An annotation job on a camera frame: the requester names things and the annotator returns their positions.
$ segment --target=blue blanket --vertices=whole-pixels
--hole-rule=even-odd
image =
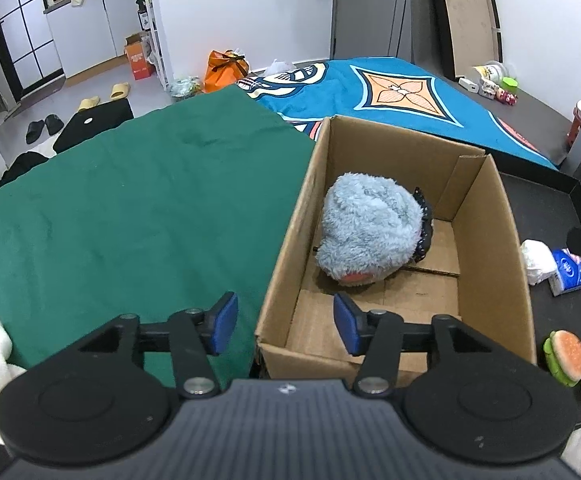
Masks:
[[[545,156],[484,107],[436,76],[395,57],[315,63],[238,85],[317,139],[324,117],[344,115],[411,128],[510,153],[548,168]]]

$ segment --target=wooden baseboard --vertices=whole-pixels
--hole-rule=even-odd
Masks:
[[[89,68],[88,70],[84,70],[79,74],[75,74],[74,76],[67,78],[66,82],[64,83],[64,86],[76,85],[78,83],[81,83],[82,81],[90,79],[91,77],[103,74],[104,72],[108,72],[111,68],[121,66],[125,63],[128,63],[128,58],[126,56],[114,57],[112,59],[109,59],[108,61],[100,63],[99,65],[91,66],[91,68]]]

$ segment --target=orange plastic bag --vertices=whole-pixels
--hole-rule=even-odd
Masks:
[[[238,56],[232,50],[227,50],[223,54],[213,50],[208,56],[204,89],[206,92],[215,92],[247,75],[248,63],[244,56]]]

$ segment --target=black tray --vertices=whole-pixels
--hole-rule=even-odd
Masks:
[[[581,227],[581,184],[578,180],[530,161],[489,151],[502,175],[520,242],[540,240],[551,249],[565,248],[567,233]],[[542,343],[553,330],[568,330],[581,339],[581,290],[554,298],[549,284],[531,287],[538,365],[546,368]],[[581,387],[573,389],[581,426]]]

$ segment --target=black shoe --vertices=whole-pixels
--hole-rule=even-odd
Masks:
[[[26,144],[32,144],[40,138],[42,130],[44,129],[44,121],[33,121],[28,125],[26,132]]]
[[[62,122],[62,120],[55,114],[51,114],[48,117],[46,117],[46,120],[44,122],[46,123],[46,127],[48,128],[48,134],[51,137],[55,134],[58,134],[64,127],[64,123]]]

